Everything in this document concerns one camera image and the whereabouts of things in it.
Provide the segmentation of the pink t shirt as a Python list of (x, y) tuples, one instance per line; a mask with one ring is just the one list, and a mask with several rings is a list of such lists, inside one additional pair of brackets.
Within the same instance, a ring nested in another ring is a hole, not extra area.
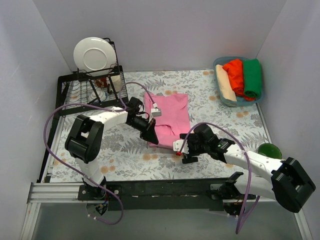
[(161, 116), (155, 117), (155, 133), (158, 144), (150, 143), (152, 147), (173, 148), (173, 142), (180, 139), (180, 134), (186, 134), (190, 128), (188, 113), (188, 95), (177, 93), (170, 96), (144, 94), (145, 111), (149, 113), (155, 101), (161, 110)]

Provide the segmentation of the floral green-inside mug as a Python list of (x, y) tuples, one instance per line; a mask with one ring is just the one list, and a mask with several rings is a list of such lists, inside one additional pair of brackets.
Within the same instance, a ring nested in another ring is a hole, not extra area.
[(283, 157), (281, 150), (272, 143), (261, 144), (257, 149), (257, 153), (273, 159), (281, 160)]

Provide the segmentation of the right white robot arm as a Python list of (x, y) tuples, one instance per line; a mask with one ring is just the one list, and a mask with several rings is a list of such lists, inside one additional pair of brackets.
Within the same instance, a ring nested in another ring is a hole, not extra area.
[(313, 192), (313, 183), (295, 158), (286, 160), (246, 151), (234, 139), (219, 138), (207, 123), (198, 123), (189, 133), (180, 134), (172, 144), (183, 164), (197, 162), (198, 156), (208, 154), (214, 160), (235, 165), (248, 171), (233, 174), (215, 192), (222, 198), (237, 199), (246, 192), (277, 201), (286, 210), (298, 213)]

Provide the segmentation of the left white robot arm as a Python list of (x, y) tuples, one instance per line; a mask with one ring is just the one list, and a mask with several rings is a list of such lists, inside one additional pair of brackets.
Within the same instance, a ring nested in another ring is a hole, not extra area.
[(142, 140), (155, 145), (159, 143), (155, 131), (156, 120), (151, 116), (140, 116), (142, 105), (141, 100), (131, 97), (126, 108), (114, 106), (110, 111), (92, 116), (80, 114), (71, 127), (64, 146), (83, 173), (85, 191), (95, 200), (103, 199), (107, 193), (106, 178), (97, 160), (106, 131), (117, 125), (127, 124), (140, 132)]

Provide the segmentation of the floral patterned table mat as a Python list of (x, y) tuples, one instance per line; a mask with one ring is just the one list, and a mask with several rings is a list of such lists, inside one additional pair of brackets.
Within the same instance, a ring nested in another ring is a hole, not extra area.
[[(122, 81), (127, 82), (122, 97), (143, 99), (146, 91), (157, 96), (187, 94), (192, 125), (213, 123), (220, 138), (235, 136), (247, 150), (257, 151), (270, 141), (257, 105), (229, 107), (222, 103), (212, 69), (126, 72)], [(206, 154), (198, 162), (184, 164), (173, 151), (150, 146), (139, 135), (126, 124), (103, 135), (97, 160), (108, 181), (227, 178), (241, 171)]]

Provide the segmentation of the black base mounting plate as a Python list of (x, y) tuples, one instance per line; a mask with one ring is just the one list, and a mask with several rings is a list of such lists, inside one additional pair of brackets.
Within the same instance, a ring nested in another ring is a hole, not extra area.
[(243, 196), (227, 191), (227, 178), (107, 181), (105, 186), (116, 194), (125, 210), (185, 210), (222, 211), (223, 200), (240, 203)]

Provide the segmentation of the cream ceramic cup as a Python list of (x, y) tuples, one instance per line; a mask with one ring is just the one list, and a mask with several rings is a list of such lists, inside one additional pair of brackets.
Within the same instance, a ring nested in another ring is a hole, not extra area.
[(118, 93), (122, 88), (122, 80), (120, 75), (111, 76), (111, 81), (114, 86), (114, 90)]

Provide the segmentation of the beige rolled t shirt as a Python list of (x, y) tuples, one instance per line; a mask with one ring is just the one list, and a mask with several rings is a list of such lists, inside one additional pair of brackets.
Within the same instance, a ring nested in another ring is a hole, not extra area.
[(215, 66), (215, 73), (217, 76), (220, 93), (222, 94), (223, 98), (229, 101), (236, 102), (236, 94), (231, 88), (228, 73), (223, 69), (223, 66), (217, 64)]

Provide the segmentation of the white round plate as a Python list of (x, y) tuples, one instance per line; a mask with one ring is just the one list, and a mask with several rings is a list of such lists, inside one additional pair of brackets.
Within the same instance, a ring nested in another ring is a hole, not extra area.
[(117, 64), (116, 51), (105, 39), (87, 37), (74, 48), (73, 60), (80, 71), (91, 76), (106, 75)]

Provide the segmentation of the orange rolled t shirt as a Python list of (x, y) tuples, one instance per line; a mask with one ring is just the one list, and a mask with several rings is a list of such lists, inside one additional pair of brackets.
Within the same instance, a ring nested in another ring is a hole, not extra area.
[(243, 73), (243, 62), (240, 59), (234, 59), (224, 64), (223, 69), (227, 72), (229, 82), (235, 95), (243, 97), (246, 101), (252, 102), (256, 98), (249, 97), (244, 94), (244, 73)]

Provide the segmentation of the green rolled t shirt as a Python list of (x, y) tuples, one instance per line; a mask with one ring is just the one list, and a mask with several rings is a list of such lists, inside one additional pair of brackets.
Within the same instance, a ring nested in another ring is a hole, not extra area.
[(260, 98), (262, 93), (261, 65), (257, 58), (243, 62), (244, 95)]

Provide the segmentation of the aluminium frame rail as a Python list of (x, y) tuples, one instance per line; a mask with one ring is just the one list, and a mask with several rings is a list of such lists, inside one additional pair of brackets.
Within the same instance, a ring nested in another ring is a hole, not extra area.
[[(240, 214), (239, 207), (236, 204), (241, 204), (244, 200), (244, 194), (241, 194), (243, 199), (240, 203), (234, 200), (223, 200), (223, 210), (231, 216)], [(119, 211), (121, 209), (115, 193), (107, 189), (107, 199), (109, 199), (109, 210)], [(94, 199), (85, 191), (84, 183), (32, 183), (27, 199), (29, 204), (40, 203), (99, 203), (102, 199)]]

